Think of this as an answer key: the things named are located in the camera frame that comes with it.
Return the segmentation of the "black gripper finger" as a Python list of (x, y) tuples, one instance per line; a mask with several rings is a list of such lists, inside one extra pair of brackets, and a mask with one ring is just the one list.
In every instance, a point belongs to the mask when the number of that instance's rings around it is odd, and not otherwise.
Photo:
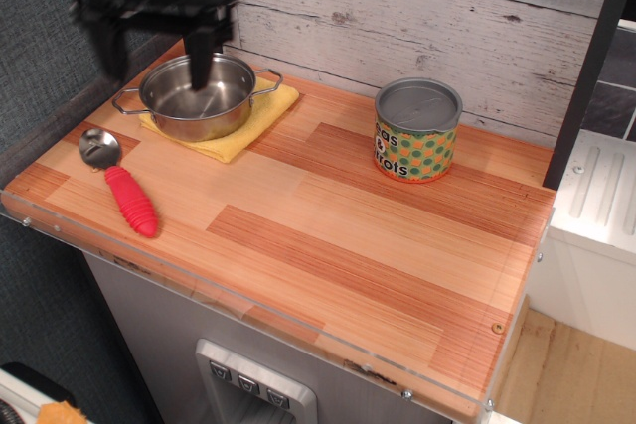
[(128, 54), (123, 31), (114, 23), (87, 24), (87, 31), (103, 72), (113, 81), (124, 81), (128, 73)]
[[(217, 34), (220, 38), (224, 40), (223, 44), (229, 42), (234, 37), (234, 31), (232, 26), (221, 27), (220, 29), (212, 28), (212, 27), (202, 27), (194, 32), (211, 32)], [(214, 53), (220, 53), (223, 49), (223, 46), (219, 52), (213, 53), (196, 53), (190, 54), (190, 74), (191, 74), (191, 86), (192, 90), (199, 91), (205, 88), (208, 85), (208, 81), (211, 74), (212, 69), (212, 61)]]

